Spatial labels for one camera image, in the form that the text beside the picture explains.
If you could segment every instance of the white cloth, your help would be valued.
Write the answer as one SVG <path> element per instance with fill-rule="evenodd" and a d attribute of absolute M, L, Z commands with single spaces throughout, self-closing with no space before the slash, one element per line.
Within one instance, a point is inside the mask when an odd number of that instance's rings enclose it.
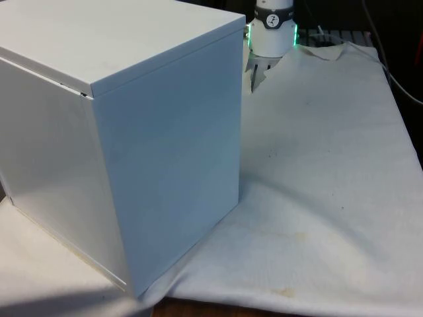
<path fill-rule="evenodd" d="M 244 95 L 239 206 L 144 305 L 423 316 L 423 172 L 381 66 L 292 50 L 266 76 Z"/>

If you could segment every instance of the table surface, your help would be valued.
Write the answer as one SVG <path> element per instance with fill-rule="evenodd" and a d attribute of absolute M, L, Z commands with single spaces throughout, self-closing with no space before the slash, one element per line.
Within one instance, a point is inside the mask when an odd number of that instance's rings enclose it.
<path fill-rule="evenodd" d="M 236 306 L 194 302 L 191 300 L 164 299 L 154 308 L 153 317 L 294 317 L 263 310 Z"/>

